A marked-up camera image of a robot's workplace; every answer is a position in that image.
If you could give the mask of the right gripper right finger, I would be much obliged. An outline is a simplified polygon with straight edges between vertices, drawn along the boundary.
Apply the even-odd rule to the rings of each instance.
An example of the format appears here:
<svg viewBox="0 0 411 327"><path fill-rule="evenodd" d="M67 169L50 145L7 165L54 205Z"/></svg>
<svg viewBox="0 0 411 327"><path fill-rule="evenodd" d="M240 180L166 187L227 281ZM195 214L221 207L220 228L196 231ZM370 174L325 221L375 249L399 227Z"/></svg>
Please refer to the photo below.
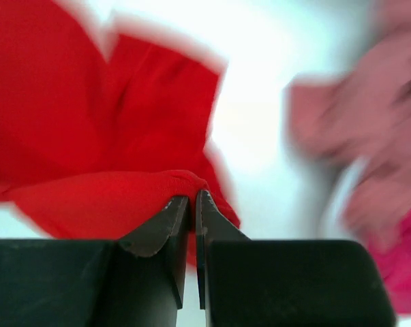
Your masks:
<svg viewBox="0 0 411 327"><path fill-rule="evenodd" d="M371 256L352 240L252 240L202 190L200 307L208 326L394 326Z"/></svg>

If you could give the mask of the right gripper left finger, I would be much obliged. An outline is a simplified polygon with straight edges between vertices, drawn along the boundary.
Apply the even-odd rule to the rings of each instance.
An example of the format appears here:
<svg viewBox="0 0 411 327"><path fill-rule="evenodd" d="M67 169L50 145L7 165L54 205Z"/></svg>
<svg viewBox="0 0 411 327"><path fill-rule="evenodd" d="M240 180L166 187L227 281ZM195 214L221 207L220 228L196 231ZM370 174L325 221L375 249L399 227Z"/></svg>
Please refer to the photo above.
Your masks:
<svg viewBox="0 0 411 327"><path fill-rule="evenodd" d="M189 200L118 240L0 240L0 326L174 326Z"/></svg>

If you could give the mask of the red t shirt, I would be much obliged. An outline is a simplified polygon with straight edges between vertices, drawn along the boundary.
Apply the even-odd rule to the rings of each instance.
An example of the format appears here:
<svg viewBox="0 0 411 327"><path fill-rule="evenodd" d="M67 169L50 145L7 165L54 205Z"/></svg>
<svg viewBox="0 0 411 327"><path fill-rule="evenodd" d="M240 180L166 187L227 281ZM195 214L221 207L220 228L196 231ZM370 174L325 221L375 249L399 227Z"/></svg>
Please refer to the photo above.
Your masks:
<svg viewBox="0 0 411 327"><path fill-rule="evenodd" d="M0 1L0 202L56 238L116 239L208 190L240 221L204 147L224 69L120 31L104 58L54 1Z"/></svg>

